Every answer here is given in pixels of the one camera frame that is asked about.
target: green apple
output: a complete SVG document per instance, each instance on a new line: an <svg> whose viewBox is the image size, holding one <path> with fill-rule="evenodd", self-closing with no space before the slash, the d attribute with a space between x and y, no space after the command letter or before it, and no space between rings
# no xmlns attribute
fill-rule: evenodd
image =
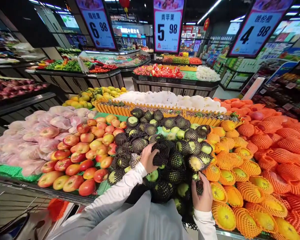
<svg viewBox="0 0 300 240"><path fill-rule="evenodd" d="M178 139L184 139L184 131L183 130L179 130L178 132L177 132L177 138Z"/></svg>

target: ceiling light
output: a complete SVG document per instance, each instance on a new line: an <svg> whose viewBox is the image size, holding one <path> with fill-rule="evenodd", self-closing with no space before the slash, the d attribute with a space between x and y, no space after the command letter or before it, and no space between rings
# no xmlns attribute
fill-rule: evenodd
<svg viewBox="0 0 300 240"><path fill-rule="evenodd" d="M297 12L288 12L286 14L286 16L294 16L294 15L297 15L298 13Z"/></svg>
<svg viewBox="0 0 300 240"><path fill-rule="evenodd" d="M300 8L300 5L293 5L291 8Z"/></svg>
<svg viewBox="0 0 300 240"><path fill-rule="evenodd" d="M222 0L216 1L216 3L209 9L209 11L203 15L203 17L197 22L199 24Z"/></svg>

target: price sign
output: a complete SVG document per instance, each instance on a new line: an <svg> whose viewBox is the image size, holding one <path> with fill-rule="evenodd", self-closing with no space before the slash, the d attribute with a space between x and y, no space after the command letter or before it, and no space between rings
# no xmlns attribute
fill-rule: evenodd
<svg viewBox="0 0 300 240"><path fill-rule="evenodd" d="M154 52L179 53L185 0L153 1Z"/></svg>
<svg viewBox="0 0 300 240"><path fill-rule="evenodd" d="M293 0L254 1L227 57L256 58L292 3Z"/></svg>
<svg viewBox="0 0 300 240"><path fill-rule="evenodd" d="M114 33L103 0L76 0L93 44L98 50L117 50Z"/></svg>

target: orange foam net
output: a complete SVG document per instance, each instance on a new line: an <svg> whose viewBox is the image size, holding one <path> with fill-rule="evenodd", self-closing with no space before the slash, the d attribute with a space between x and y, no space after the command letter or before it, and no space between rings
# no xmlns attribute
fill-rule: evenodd
<svg viewBox="0 0 300 240"><path fill-rule="evenodd" d="M265 194L264 199L260 203L260 205L264 207L268 211L268 213L276 217L285 218L288 214L288 210L285 205L274 196L269 194Z"/></svg>
<svg viewBox="0 0 300 240"><path fill-rule="evenodd" d="M280 148L300 154L300 139L287 137L277 142Z"/></svg>
<svg viewBox="0 0 300 240"><path fill-rule="evenodd" d="M209 181L219 181L221 171L216 165L209 165L202 173L207 177Z"/></svg>
<svg viewBox="0 0 300 240"><path fill-rule="evenodd" d="M251 138L251 142L258 148L267 149L271 146L272 140L268 134L258 134Z"/></svg>
<svg viewBox="0 0 300 240"><path fill-rule="evenodd" d="M240 168L250 176L260 175L261 169L259 165L251 160L243 161Z"/></svg>
<svg viewBox="0 0 300 240"><path fill-rule="evenodd" d="M275 172L266 170L263 171L261 175L272 184L275 193L284 194L291 190L291 185Z"/></svg>
<svg viewBox="0 0 300 240"><path fill-rule="evenodd" d="M264 199L263 191L250 182L237 182L237 189L240 191L244 200L253 203L260 203Z"/></svg>
<svg viewBox="0 0 300 240"><path fill-rule="evenodd" d="M213 201L211 211L218 227L228 231L232 231L236 228L236 217L232 209L226 203ZM229 219L229 221L225 223L225 221L222 220L224 218Z"/></svg>
<svg viewBox="0 0 300 240"><path fill-rule="evenodd" d="M277 166L277 173L288 184L299 185L300 184L300 165L296 163L282 163Z"/></svg>
<svg viewBox="0 0 300 240"><path fill-rule="evenodd" d="M245 238L252 239L261 233L261 228L249 214L248 210L236 207L233 209L233 213L236 216L237 229Z"/></svg>
<svg viewBox="0 0 300 240"><path fill-rule="evenodd" d="M267 210L257 203L247 202L245 209L251 214L257 225L265 232L277 233L278 225L276 220Z"/></svg>
<svg viewBox="0 0 300 240"><path fill-rule="evenodd" d="M228 196L228 203L231 207L242 207L243 198L238 189L234 186L223 186Z"/></svg>
<svg viewBox="0 0 300 240"><path fill-rule="evenodd" d="M219 182L224 186L232 186L236 183L235 176L231 171L221 169Z"/></svg>

